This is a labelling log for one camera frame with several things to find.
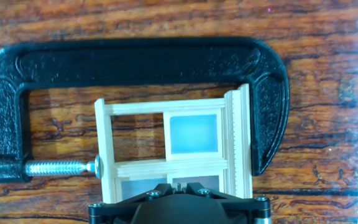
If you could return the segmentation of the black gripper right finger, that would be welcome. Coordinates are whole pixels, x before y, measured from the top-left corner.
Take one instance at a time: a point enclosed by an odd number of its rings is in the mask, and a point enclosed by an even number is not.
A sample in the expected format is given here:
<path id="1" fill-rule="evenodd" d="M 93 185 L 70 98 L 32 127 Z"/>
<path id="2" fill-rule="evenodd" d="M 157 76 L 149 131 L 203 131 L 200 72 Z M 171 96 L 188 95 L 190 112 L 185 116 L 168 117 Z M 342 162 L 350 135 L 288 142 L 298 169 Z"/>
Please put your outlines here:
<path id="1" fill-rule="evenodd" d="M 180 216 L 185 223 L 268 223 L 270 200 L 265 196 L 239 198 L 199 182 L 181 184 Z"/>

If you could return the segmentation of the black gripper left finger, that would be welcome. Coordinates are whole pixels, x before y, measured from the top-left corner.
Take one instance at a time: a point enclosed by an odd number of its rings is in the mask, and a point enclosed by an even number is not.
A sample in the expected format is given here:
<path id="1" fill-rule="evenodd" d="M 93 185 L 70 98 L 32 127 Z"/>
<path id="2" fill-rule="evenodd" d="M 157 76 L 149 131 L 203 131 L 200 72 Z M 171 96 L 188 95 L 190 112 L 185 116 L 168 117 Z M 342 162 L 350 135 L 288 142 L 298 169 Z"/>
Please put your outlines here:
<path id="1" fill-rule="evenodd" d="M 123 200 L 118 203 L 93 203 L 88 206 L 88 223 L 101 224 L 113 223 L 119 215 L 133 216 L 138 207 L 144 202 L 149 202 L 164 196 L 173 195 L 177 188 L 171 184 L 158 184 L 154 189 Z"/>

